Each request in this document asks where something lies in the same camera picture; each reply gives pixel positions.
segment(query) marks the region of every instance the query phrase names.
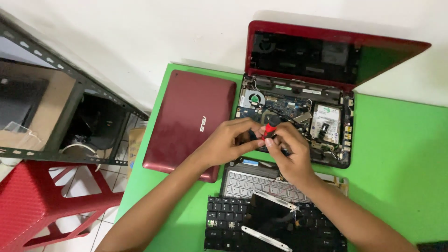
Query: red laptop lid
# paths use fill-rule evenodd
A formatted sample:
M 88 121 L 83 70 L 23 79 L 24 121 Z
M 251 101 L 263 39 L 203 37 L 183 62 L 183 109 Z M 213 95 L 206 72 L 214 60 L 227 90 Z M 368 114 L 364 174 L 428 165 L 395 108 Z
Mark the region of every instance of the red laptop lid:
M 229 120 L 235 99 L 233 81 L 174 70 L 143 159 L 143 167 L 170 173 Z M 199 180 L 214 183 L 219 166 Z
M 406 39 L 252 21 L 245 72 L 350 91 L 430 46 Z

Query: silver keyboard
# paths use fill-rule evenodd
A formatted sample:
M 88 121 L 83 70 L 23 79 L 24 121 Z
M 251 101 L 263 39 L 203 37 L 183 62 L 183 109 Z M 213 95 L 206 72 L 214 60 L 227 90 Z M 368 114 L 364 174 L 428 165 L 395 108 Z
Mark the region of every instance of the silver keyboard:
M 300 190 L 288 182 L 275 181 L 272 178 L 261 177 L 238 171 L 228 171 L 224 187 L 225 197 L 249 199 L 254 189 L 269 193 L 286 202 L 311 202 Z

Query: asus logo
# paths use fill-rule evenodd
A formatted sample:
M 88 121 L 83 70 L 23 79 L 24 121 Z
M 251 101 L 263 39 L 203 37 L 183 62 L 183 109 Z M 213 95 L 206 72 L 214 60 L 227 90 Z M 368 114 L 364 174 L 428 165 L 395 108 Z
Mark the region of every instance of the asus logo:
M 201 128 L 199 129 L 200 132 L 204 132 L 205 120 L 207 120 L 207 118 L 204 116 L 204 118 L 202 118 Z

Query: red plastic stool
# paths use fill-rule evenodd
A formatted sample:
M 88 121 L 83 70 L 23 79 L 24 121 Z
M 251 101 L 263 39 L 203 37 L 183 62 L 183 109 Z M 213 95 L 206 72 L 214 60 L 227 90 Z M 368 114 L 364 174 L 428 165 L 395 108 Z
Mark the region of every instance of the red plastic stool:
M 82 237 L 87 228 L 108 208 L 118 206 L 123 192 L 113 193 L 96 165 L 87 164 L 101 193 L 64 198 L 55 182 L 76 166 L 47 161 L 22 161 L 0 182 L 0 252 L 22 252 L 33 248 Z M 55 178 L 48 169 L 67 167 Z M 61 217 L 96 211 L 70 233 L 61 233 L 56 220 Z M 33 238 L 48 226 L 49 235 Z

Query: keyboard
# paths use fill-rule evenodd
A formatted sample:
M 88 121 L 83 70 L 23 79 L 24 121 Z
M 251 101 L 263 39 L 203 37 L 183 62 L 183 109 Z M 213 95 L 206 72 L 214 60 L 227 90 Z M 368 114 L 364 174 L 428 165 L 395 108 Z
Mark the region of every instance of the keyboard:
M 250 199 L 254 189 L 290 203 L 311 202 L 300 190 L 288 182 L 275 181 L 248 173 L 229 171 L 224 187 L 224 196 L 235 199 Z
M 312 203 L 296 203 L 301 217 L 297 241 L 287 244 L 294 251 L 347 252 L 347 239 Z M 250 214 L 250 201 L 208 197 L 204 249 L 235 252 L 282 252 L 243 231 L 241 226 Z

